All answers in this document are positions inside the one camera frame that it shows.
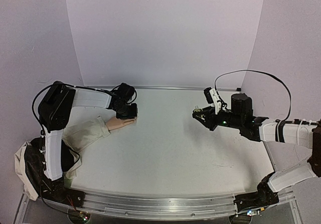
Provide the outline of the white nail polish bottle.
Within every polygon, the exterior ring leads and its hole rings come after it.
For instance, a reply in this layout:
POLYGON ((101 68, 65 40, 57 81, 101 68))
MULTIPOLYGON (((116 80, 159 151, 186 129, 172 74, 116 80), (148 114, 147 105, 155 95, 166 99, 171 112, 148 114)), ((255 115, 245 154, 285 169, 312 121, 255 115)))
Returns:
POLYGON ((201 111, 202 111, 202 109, 199 108, 198 106, 195 106, 195 109, 193 110, 193 112, 196 112, 196 113, 201 112, 201 111))

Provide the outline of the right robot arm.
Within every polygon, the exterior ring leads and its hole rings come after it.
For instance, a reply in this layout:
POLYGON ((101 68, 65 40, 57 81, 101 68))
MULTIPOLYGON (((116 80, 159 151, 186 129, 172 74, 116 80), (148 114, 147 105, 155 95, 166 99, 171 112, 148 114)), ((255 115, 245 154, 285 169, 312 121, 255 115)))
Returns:
POLYGON ((239 130, 240 135, 250 141, 293 144, 312 150, 307 159, 263 179, 257 187, 258 192, 266 195, 278 193, 304 180, 320 177, 320 122, 256 117, 252 99, 244 93, 233 94, 231 108, 225 110, 225 105, 214 90, 208 88, 204 92, 209 106, 196 107, 192 117, 210 131, 218 126, 227 127, 239 130))

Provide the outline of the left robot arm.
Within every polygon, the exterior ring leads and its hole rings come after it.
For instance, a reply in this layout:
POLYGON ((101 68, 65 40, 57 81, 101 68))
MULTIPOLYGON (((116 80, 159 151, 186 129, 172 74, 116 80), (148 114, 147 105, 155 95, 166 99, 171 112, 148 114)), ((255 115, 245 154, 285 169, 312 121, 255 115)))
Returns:
POLYGON ((45 96, 32 112, 41 126, 44 146, 44 174, 51 181, 63 176, 61 167, 61 143, 71 110, 74 107, 93 107, 113 110, 121 120, 137 117, 135 100, 137 91, 133 86, 121 83, 112 90, 76 86, 55 81, 43 88, 45 96))

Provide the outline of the mannequin hand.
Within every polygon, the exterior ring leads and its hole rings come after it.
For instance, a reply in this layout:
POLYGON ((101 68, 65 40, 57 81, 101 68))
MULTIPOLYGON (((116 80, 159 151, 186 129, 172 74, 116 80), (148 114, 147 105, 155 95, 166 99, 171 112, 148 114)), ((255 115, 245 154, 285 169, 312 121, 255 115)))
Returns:
POLYGON ((109 131, 114 131, 117 129, 121 129, 125 126, 128 126, 130 124, 133 124, 136 122, 136 118, 134 119, 126 119, 126 120, 122 120, 122 119, 118 119, 116 117, 112 117, 111 119, 109 119, 105 125, 108 128, 109 131))

